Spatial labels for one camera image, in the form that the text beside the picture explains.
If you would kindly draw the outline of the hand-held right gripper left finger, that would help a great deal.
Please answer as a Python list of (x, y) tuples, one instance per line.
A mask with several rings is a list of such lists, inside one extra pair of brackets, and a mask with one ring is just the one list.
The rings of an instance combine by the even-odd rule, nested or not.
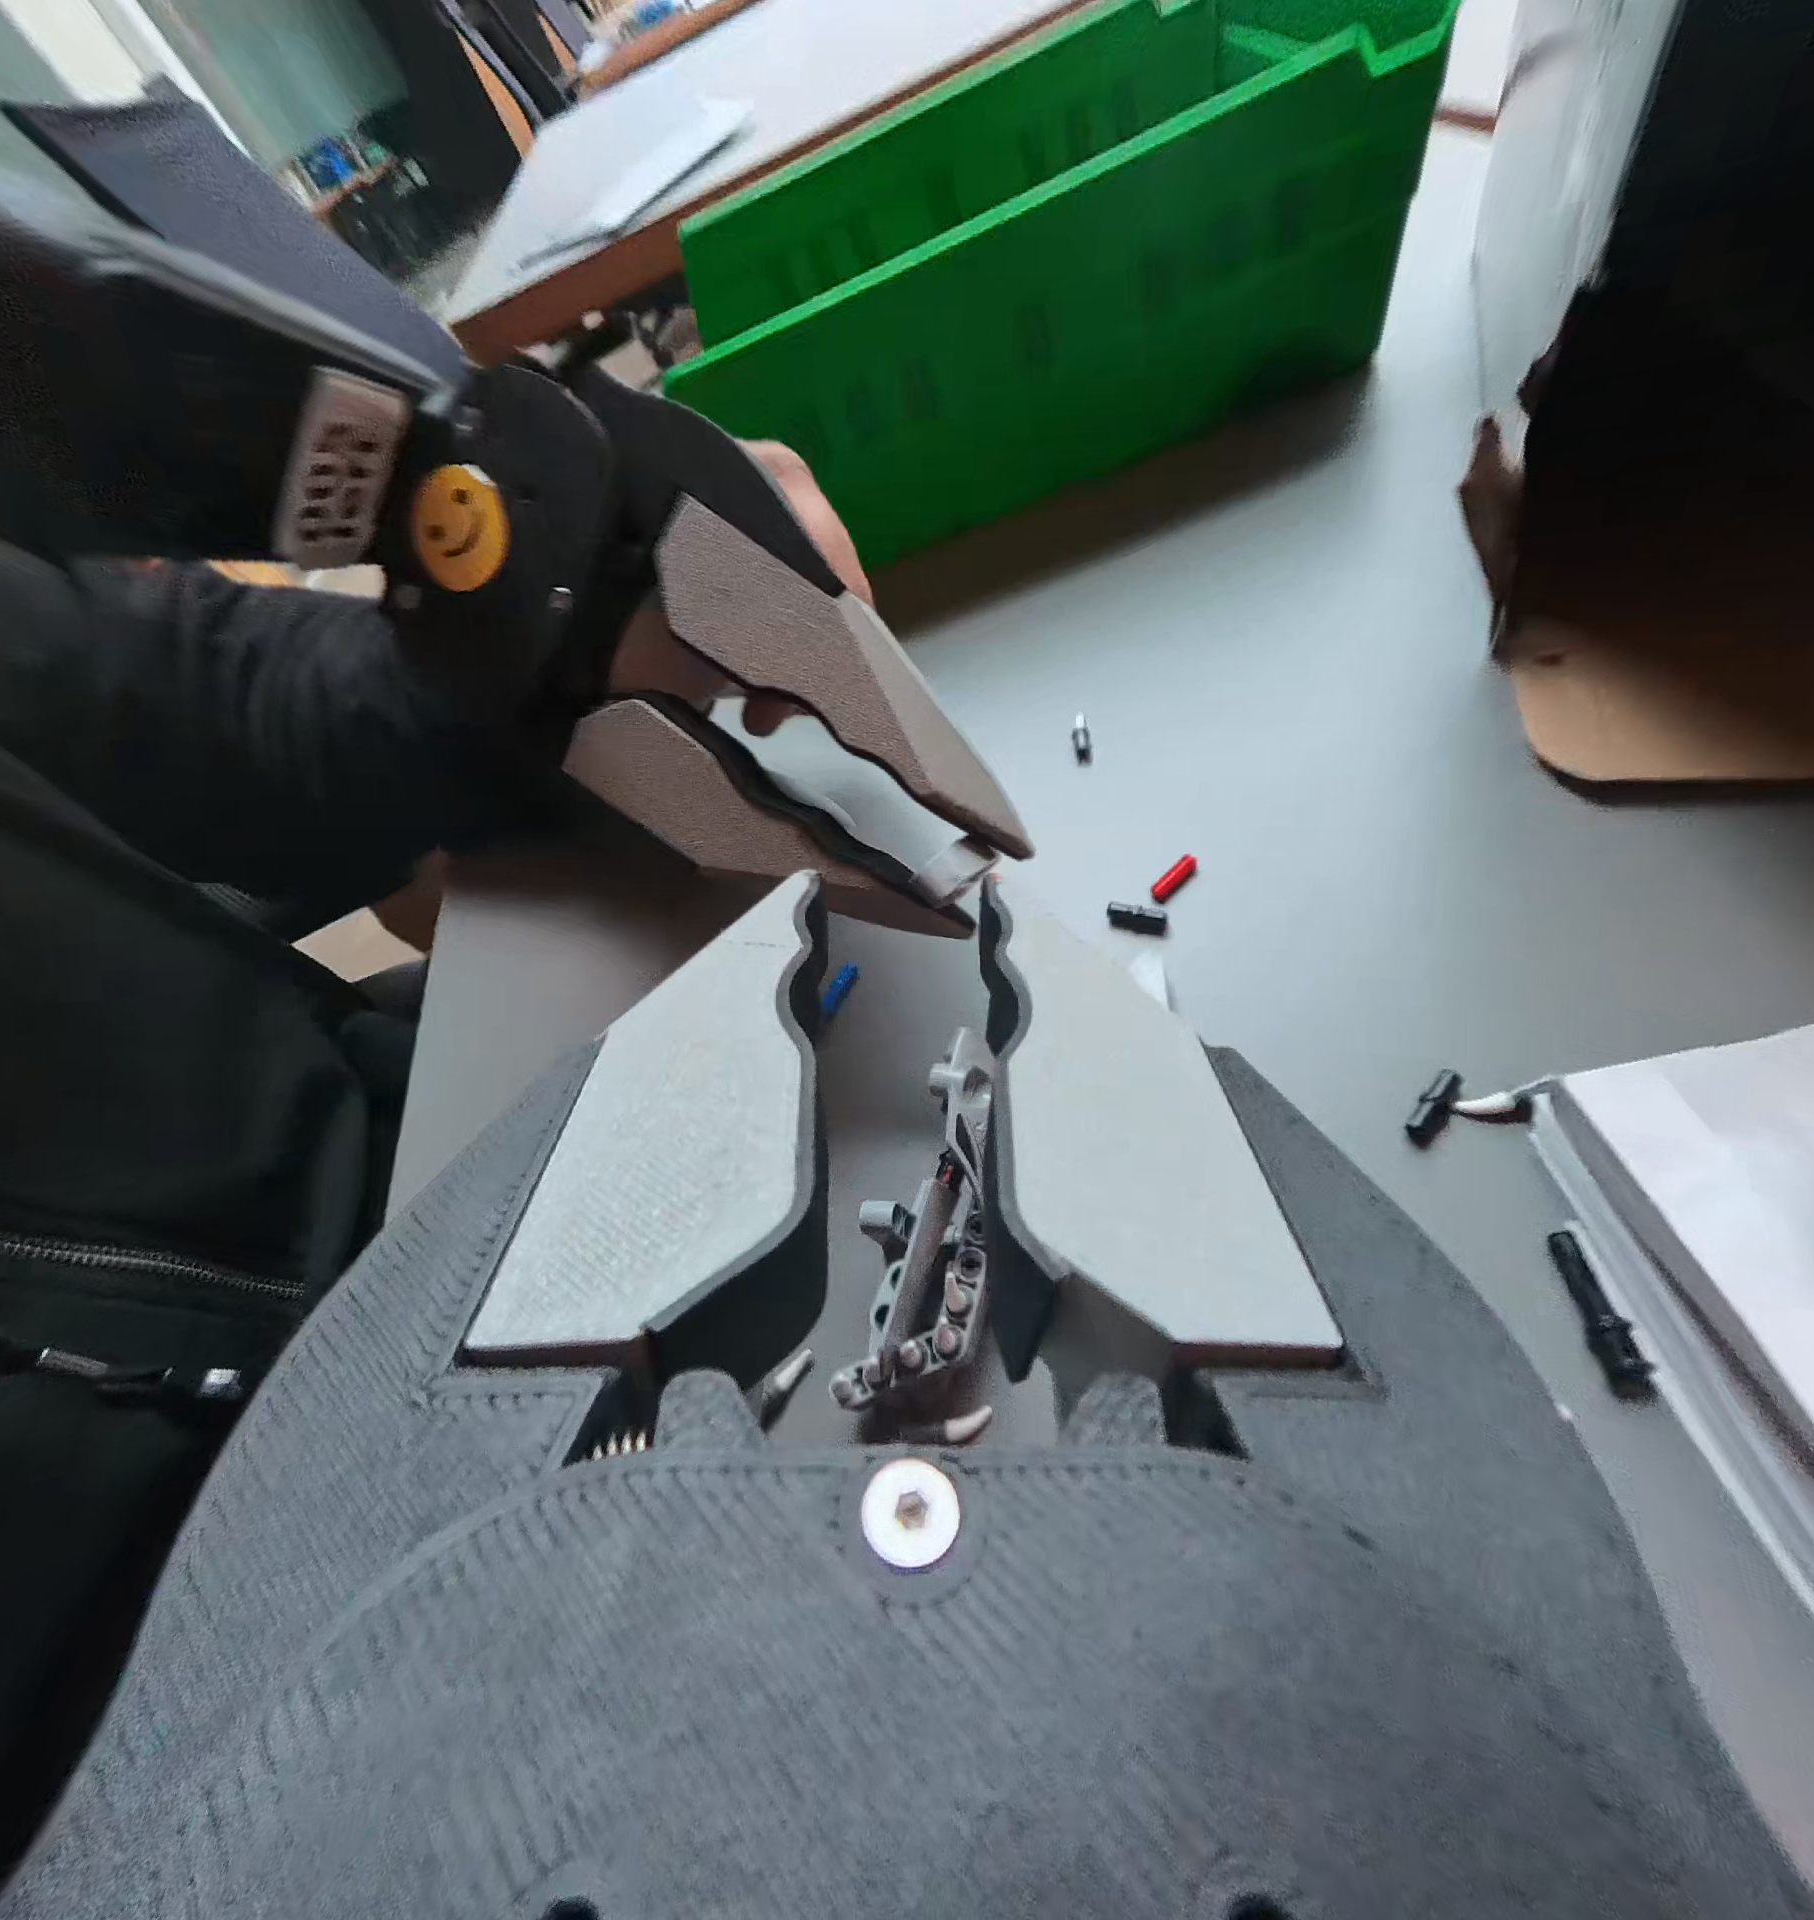
[(820, 878), (601, 1035), (466, 1328), (493, 1369), (770, 1373), (823, 1309)]

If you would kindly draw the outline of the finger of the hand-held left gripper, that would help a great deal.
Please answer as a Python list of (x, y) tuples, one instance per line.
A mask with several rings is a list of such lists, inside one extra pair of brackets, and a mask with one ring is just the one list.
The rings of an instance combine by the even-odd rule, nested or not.
[(838, 916), (961, 939), (985, 848), (959, 838), (919, 868), (869, 841), (840, 802), (765, 770), (688, 702), (631, 695), (579, 722), (564, 772), (704, 878), (775, 887), (810, 874)]
[(723, 682), (809, 712), (841, 751), (998, 856), (1034, 856), (990, 767), (854, 594), (809, 583), (692, 496), (679, 496), (654, 543), (654, 578), (665, 625)]

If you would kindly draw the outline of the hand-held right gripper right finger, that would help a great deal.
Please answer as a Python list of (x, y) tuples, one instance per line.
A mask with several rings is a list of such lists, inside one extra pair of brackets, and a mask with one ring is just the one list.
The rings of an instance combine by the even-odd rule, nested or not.
[(1008, 1376), (1328, 1372), (1344, 1331), (1199, 1035), (986, 880), (985, 1216)]

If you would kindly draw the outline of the light grey lego panel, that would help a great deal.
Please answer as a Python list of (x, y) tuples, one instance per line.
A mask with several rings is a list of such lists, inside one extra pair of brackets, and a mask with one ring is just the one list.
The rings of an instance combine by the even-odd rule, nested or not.
[(930, 814), (881, 767), (847, 753), (813, 720), (789, 720), (770, 735), (747, 737), (745, 747), (784, 792), (904, 868), (912, 893), (931, 908), (961, 903), (1001, 863), (989, 843)]

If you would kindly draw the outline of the grey lego claw assembly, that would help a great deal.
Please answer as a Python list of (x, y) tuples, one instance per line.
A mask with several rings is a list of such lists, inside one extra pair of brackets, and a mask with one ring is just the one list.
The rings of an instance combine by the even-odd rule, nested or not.
[(925, 1073), (938, 1139), (904, 1197), (864, 1197), (854, 1229), (876, 1260), (863, 1346), (823, 1373), (823, 1392), (863, 1443), (968, 1453), (993, 1428), (975, 1377), (989, 1336), (986, 1150), (995, 1055), (953, 1030)]

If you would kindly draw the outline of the person's left forearm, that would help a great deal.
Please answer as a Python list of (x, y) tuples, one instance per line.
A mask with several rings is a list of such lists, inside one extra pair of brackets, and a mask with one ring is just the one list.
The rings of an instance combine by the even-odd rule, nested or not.
[(359, 910), (583, 828), (566, 727), (491, 726), (365, 600), (0, 542), (0, 751), (176, 876)]

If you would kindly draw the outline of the long black lego pin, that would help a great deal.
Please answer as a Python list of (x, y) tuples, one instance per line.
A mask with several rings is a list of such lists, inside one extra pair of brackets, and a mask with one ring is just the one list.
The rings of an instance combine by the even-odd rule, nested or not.
[(1605, 1291), (1582, 1239), (1572, 1226), (1557, 1229), (1546, 1236), (1546, 1251), (1608, 1392), (1623, 1402), (1652, 1401), (1655, 1367), (1640, 1351), (1632, 1322)]

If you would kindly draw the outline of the printed cardboard lego box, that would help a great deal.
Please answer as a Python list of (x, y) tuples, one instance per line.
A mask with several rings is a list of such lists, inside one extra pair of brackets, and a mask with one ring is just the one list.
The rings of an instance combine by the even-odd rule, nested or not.
[(1517, 5), (1458, 488), (1531, 754), (1814, 790), (1814, 2)]

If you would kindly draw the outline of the person's left hand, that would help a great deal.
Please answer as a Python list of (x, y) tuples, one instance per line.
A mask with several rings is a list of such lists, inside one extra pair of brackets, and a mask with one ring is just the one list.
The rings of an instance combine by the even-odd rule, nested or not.
[[(796, 517), (840, 585), (873, 608), (871, 582), (847, 525), (830, 507), (816, 476), (799, 451), (773, 441), (740, 443), (740, 449), (785, 498), (792, 517)], [(655, 692), (688, 702), (700, 712), (709, 712), (718, 700), (738, 696), (743, 702), (741, 726), (754, 737), (768, 737), (800, 714), (800, 706), (794, 702), (747, 692), (718, 676), (679, 642), (652, 602), (633, 612), (607, 665), (606, 692), (616, 698)]]

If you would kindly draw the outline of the paper sheets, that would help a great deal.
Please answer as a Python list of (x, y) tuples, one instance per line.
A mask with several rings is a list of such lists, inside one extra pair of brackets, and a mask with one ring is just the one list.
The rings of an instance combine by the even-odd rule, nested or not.
[(590, 201), (547, 222), (535, 247), (521, 253), (514, 265), (529, 273), (560, 255), (583, 253), (621, 237), (639, 213), (660, 204), (709, 157), (725, 151), (749, 130), (749, 124), (752, 110), (745, 102), (697, 101), (693, 110), (679, 113), (644, 140), (637, 155), (628, 157)]

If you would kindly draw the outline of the grey background table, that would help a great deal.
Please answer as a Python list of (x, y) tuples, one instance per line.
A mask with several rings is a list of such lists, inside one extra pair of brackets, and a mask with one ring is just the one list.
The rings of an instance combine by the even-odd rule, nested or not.
[[(912, 101), (1070, 13), (1064, 2), (765, 2), (619, 79), (595, 79), (546, 121), (493, 212), (445, 324), (480, 366), (654, 298), (682, 276), (679, 228), (878, 115)], [(631, 227), (566, 253), (561, 228), (623, 174), (668, 120), (701, 101), (749, 112)]]

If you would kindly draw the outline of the green plastic bin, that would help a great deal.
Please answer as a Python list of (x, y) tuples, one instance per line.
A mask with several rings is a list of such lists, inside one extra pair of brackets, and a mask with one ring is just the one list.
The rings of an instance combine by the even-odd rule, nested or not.
[(679, 228), (662, 390), (894, 563), (1375, 356), (1456, 5), (1096, 5)]

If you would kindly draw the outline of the white instruction booklet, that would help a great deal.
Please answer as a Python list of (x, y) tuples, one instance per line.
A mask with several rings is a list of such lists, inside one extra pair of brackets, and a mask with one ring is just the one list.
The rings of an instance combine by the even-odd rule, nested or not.
[(1814, 1024), (1521, 1100), (1657, 1393), (1814, 1617)]

